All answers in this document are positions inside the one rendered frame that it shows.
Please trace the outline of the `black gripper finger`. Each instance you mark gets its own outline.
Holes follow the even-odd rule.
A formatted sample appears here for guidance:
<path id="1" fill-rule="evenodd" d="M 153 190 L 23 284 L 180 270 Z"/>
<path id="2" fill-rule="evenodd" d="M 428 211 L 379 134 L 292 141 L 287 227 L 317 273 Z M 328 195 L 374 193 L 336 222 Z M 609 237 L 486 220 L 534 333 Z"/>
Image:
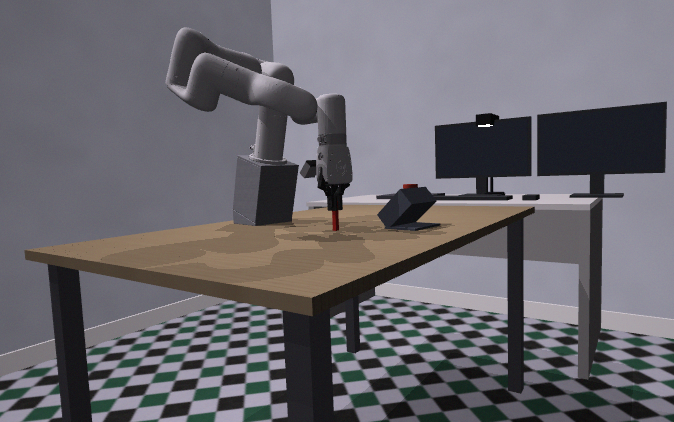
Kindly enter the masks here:
<path id="1" fill-rule="evenodd" d="M 325 195 L 327 196 L 328 211 L 337 211 L 338 205 L 337 205 L 337 196 L 335 196 L 335 184 L 328 184 L 328 182 L 325 182 L 325 179 L 323 177 L 323 169 L 321 169 L 320 171 L 318 188 L 323 190 L 325 192 Z"/>
<path id="2" fill-rule="evenodd" d="M 344 195 L 344 190 L 349 186 L 350 183 L 335 184 L 335 196 L 337 196 L 338 210 L 343 210 L 342 195 Z"/>

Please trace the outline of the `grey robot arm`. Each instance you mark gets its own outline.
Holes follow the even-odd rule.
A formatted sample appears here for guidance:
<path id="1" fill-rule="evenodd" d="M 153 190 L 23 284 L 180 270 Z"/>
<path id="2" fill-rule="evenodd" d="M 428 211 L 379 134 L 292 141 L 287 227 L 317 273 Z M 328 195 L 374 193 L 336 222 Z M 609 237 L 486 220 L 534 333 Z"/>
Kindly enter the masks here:
<path id="1" fill-rule="evenodd" d="M 250 54 L 218 46 L 194 29 L 182 28 L 175 38 L 166 86 L 201 111 L 214 111 L 220 94 L 259 105 L 256 143 L 250 146 L 253 154 L 249 156 L 256 162 L 287 163 L 283 151 L 288 116 L 300 125 L 318 123 L 319 146 L 347 145 L 342 95 L 315 98 L 294 85 L 288 66 L 257 60 Z"/>

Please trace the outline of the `red rectangular peg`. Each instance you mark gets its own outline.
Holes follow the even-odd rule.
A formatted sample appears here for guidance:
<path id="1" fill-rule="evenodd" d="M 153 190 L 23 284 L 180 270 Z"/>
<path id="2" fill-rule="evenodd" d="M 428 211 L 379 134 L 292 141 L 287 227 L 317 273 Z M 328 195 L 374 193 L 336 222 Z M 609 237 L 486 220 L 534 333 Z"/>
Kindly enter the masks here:
<path id="1" fill-rule="evenodd" d="M 339 231 L 339 215 L 338 210 L 332 211 L 333 231 Z"/>

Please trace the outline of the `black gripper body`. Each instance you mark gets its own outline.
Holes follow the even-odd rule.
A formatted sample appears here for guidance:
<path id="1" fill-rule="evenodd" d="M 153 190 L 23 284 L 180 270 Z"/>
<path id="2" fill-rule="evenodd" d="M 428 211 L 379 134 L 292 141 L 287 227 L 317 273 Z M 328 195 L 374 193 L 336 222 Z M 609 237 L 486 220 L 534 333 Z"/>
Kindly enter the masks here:
<path id="1" fill-rule="evenodd" d="M 351 183 L 353 175 L 349 147 L 346 144 L 320 145 L 316 159 L 317 182 L 321 169 L 328 184 Z"/>

